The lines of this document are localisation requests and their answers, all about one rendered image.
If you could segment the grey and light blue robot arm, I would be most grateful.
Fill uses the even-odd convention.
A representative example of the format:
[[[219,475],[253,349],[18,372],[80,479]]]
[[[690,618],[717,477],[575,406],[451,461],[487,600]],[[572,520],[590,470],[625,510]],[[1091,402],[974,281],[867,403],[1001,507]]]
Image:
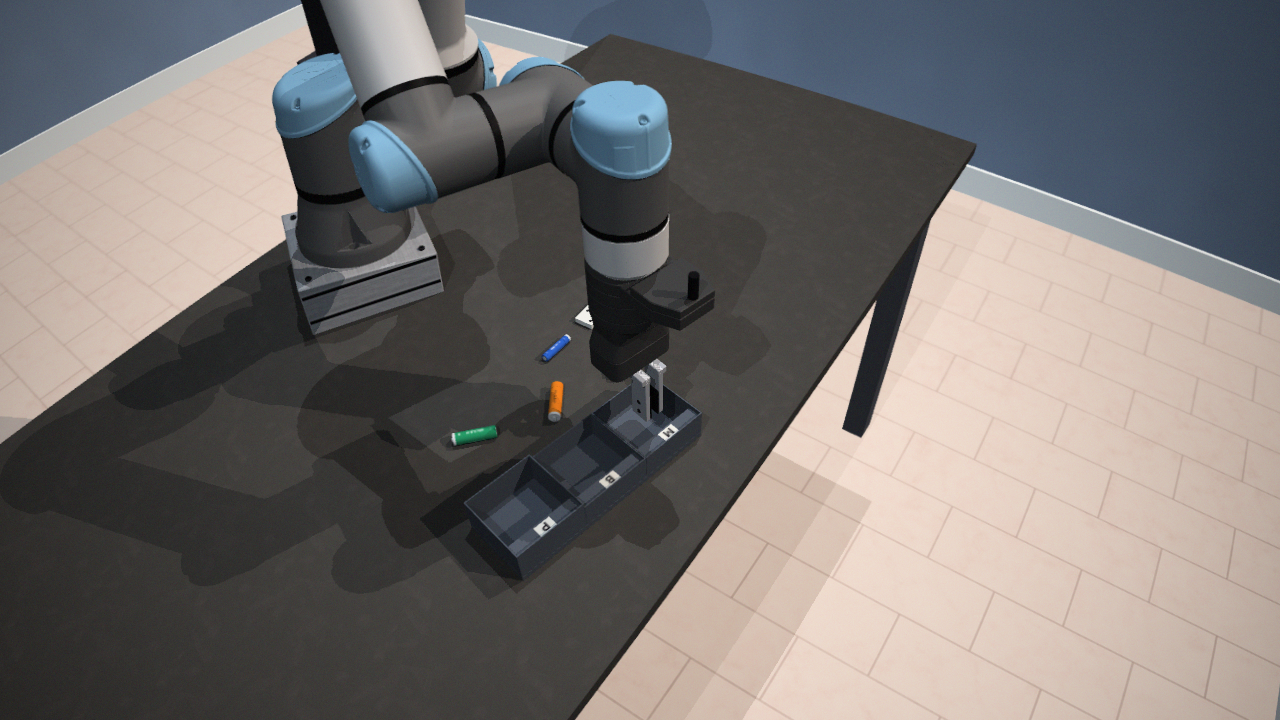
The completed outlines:
[[[465,0],[320,3],[339,54],[300,63],[273,90],[308,261],[376,263],[410,237],[408,208],[545,163],[577,184],[599,240],[646,240],[668,222],[668,110],[654,88],[593,86],[545,56],[497,86]]]

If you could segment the green aa battery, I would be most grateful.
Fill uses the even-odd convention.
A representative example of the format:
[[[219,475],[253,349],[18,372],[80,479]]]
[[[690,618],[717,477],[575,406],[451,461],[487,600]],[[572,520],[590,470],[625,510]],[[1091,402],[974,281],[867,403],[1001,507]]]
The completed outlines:
[[[474,442],[484,441],[484,439],[494,439],[497,437],[498,437],[497,436],[497,427],[492,425],[492,427],[483,427],[483,428],[471,429],[471,430],[456,432],[456,433],[452,433],[451,438],[452,438],[452,442],[454,443],[454,446],[457,446],[457,445],[474,443]]]

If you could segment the dark grey three-compartment bin rack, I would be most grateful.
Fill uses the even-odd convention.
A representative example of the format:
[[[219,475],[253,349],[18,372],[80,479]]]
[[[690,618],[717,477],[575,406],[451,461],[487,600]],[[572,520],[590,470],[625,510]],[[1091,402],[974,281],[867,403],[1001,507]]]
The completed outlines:
[[[470,521],[526,580],[700,436],[701,413],[664,384],[644,421],[630,384],[468,498]]]

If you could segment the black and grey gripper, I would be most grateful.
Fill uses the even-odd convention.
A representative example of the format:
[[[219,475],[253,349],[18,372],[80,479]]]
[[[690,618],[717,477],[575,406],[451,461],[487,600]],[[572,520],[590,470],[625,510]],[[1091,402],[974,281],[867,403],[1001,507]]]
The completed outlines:
[[[652,410],[663,410],[666,365],[657,357],[669,348],[669,328],[682,331],[696,322],[714,309],[716,297],[704,272],[684,258],[668,258],[669,217],[657,234],[603,242],[582,225],[591,363],[613,382],[631,378],[634,413],[644,421]]]

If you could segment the blue battery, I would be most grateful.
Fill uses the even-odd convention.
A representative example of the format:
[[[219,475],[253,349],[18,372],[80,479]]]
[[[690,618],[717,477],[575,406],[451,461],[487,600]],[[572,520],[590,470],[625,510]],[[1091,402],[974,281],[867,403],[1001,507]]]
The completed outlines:
[[[561,340],[556,342],[556,345],[553,345],[550,348],[547,350],[545,354],[541,355],[543,360],[548,363],[550,357],[556,356],[556,354],[558,354],[561,348],[568,345],[570,341],[571,341],[570,334],[564,334]]]

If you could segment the orange aa battery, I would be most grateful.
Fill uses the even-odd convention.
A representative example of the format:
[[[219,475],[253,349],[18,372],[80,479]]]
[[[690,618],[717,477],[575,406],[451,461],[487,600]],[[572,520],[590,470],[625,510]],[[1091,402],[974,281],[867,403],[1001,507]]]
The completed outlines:
[[[563,384],[556,380],[550,384],[550,401],[548,411],[548,419],[550,421],[561,420],[562,398],[563,398]]]

